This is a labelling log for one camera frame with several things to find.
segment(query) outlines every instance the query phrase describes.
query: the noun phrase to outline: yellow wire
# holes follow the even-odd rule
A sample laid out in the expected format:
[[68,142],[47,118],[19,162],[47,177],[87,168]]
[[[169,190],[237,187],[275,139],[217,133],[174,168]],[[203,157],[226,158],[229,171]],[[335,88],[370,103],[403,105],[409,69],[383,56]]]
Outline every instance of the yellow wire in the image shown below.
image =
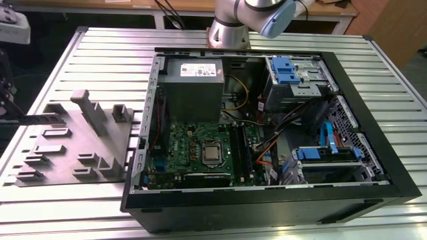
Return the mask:
[[242,108],[247,103],[249,103],[249,99],[250,99],[250,90],[247,88],[247,86],[243,84],[243,82],[233,75],[225,75],[226,77],[231,77],[234,80],[237,80],[242,87],[245,88],[245,91],[246,91],[246,99],[245,99],[245,102],[242,103],[242,105],[234,107],[234,108],[223,108],[222,111],[234,111],[234,110],[238,110],[239,108]]

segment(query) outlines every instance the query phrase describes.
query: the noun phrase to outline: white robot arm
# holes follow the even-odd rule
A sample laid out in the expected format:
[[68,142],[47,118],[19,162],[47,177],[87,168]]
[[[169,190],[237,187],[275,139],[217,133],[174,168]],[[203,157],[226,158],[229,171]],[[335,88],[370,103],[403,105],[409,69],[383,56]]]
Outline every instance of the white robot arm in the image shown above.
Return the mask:
[[210,46],[246,49],[249,27],[266,38],[278,37],[290,25],[295,11],[295,0],[218,0],[209,32]]
[[15,12],[12,5],[0,1],[0,42],[30,44],[31,27],[24,14]]

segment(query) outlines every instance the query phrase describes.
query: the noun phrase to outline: slotted aluminum table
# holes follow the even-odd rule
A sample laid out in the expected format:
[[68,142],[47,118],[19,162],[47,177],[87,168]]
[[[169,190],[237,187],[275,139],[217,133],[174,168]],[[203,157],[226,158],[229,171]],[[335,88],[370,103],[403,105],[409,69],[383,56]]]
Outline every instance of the slotted aluminum table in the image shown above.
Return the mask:
[[[47,103],[74,108],[74,89],[88,89],[102,107],[123,104],[143,117],[155,47],[206,48],[206,31],[84,28],[75,33],[30,114]],[[427,236],[427,103],[374,41],[362,36],[283,34],[274,40],[253,33],[253,49],[335,52],[394,150],[423,196],[385,207],[345,223],[179,232],[153,235],[127,213],[120,199],[125,183],[35,186],[14,182],[38,126],[20,127],[0,159],[0,236],[12,239],[254,238],[419,239]],[[133,133],[138,134],[135,125]],[[131,137],[130,147],[137,147]]]

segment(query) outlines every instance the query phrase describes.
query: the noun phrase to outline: ram slot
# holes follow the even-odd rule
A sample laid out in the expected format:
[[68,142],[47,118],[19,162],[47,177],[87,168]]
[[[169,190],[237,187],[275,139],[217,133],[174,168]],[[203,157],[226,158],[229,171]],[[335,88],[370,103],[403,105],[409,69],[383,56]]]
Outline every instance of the ram slot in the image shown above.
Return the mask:
[[231,126],[229,131],[234,178],[237,180],[249,179],[253,165],[246,127],[245,125]]

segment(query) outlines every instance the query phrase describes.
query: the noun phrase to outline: power supply label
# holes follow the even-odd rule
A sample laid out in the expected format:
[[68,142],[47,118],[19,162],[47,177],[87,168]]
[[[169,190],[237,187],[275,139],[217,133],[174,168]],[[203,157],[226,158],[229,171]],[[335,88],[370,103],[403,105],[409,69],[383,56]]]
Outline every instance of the power supply label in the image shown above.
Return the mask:
[[215,64],[185,63],[181,65],[182,77],[217,77]]

